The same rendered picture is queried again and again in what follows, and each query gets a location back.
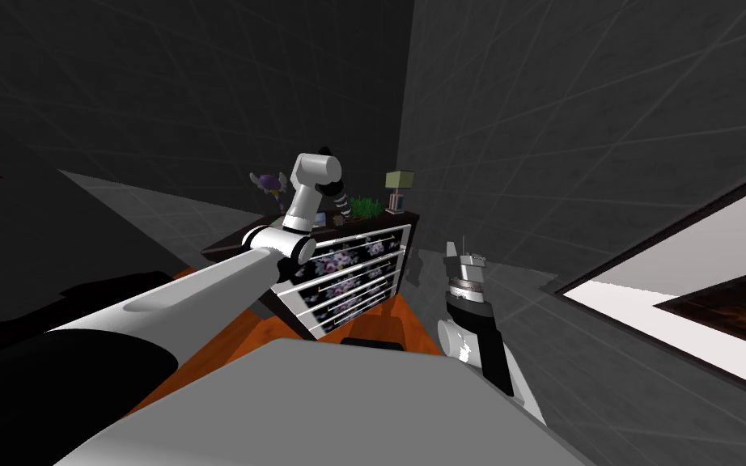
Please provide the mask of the green potted plant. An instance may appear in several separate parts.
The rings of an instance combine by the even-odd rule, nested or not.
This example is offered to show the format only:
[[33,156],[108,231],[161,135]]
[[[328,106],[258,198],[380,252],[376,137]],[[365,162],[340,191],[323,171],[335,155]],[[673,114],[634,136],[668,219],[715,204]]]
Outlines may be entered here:
[[376,218],[384,212],[384,205],[372,197],[351,197],[350,208],[353,218]]

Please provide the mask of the floral drawer front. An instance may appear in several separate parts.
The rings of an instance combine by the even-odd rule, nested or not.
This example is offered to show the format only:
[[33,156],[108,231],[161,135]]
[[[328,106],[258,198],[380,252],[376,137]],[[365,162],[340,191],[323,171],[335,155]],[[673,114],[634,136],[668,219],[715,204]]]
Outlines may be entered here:
[[399,252],[406,243],[410,225],[319,242],[311,262],[350,266]]
[[314,310],[313,317],[316,324],[311,325],[307,330],[313,335],[318,332],[330,333],[385,299],[392,297],[394,290],[394,285],[379,282],[377,286],[360,289],[357,293],[347,295],[343,300]]
[[360,262],[356,265],[352,265],[350,267],[345,267],[340,270],[336,270],[330,274],[325,274],[323,276],[319,277],[313,277],[310,278],[304,282],[300,282],[299,285],[293,285],[291,281],[288,282],[281,282],[281,284],[277,284],[271,287],[271,290],[275,292],[278,295],[289,293],[293,291],[302,290],[303,288],[307,288],[309,286],[314,286],[316,284],[320,284],[320,282],[325,282],[329,280],[333,280],[335,278],[338,278],[346,273],[352,273],[355,271],[359,271],[361,269],[364,269],[367,266],[370,265],[377,265],[383,261],[390,261],[391,259],[401,258],[405,254],[405,250],[401,249],[399,252],[389,253],[384,256],[380,256],[378,258],[374,258],[372,260]]
[[377,269],[354,272],[324,282],[313,282],[306,288],[291,291],[282,301],[296,316],[312,313],[315,320],[328,320],[336,313],[355,304],[365,303],[381,293],[389,293],[396,286],[399,272]]

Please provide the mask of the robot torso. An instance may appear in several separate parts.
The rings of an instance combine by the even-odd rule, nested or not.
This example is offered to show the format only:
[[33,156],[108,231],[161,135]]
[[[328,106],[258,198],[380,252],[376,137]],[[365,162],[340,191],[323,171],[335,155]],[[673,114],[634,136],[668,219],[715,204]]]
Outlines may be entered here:
[[593,466],[454,358],[279,339],[56,466]]

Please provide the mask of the purple winged figure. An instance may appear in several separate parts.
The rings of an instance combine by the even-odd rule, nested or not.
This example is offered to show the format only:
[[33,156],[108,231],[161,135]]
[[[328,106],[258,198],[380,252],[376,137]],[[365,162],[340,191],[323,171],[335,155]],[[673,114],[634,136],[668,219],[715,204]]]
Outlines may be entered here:
[[286,211],[281,193],[287,192],[288,179],[282,172],[279,172],[276,176],[272,174],[258,176],[249,172],[249,179],[259,190],[273,197],[282,213]]

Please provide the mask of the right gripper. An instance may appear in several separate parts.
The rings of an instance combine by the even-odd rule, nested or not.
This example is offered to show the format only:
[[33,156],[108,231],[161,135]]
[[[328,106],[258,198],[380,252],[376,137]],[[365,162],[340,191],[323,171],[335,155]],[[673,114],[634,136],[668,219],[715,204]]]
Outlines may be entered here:
[[462,236],[462,255],[457,256],[453,241],[446,242],[446,257],[443,263],[446,275],[464,281],[482,281],[484,279],[485,259],[481,256],[468,255],[467,236]]

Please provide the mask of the green shade table lamp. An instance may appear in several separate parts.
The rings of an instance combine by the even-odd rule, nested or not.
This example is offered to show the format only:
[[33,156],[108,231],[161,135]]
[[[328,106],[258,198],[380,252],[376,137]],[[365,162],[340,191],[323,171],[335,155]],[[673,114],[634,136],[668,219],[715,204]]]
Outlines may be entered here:
[[413,171],[387,172],[385,176],[385,188],[391,189],[388,206],[385,211],[390,214],[401,214],[404,212],[404,191],[413,187]]

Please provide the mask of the dark framed wall picture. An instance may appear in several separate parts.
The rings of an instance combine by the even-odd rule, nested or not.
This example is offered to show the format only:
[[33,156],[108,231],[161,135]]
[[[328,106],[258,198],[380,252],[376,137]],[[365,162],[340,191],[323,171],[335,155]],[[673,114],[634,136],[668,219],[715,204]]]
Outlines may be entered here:
[[746,389],[746,184],[557,295]]

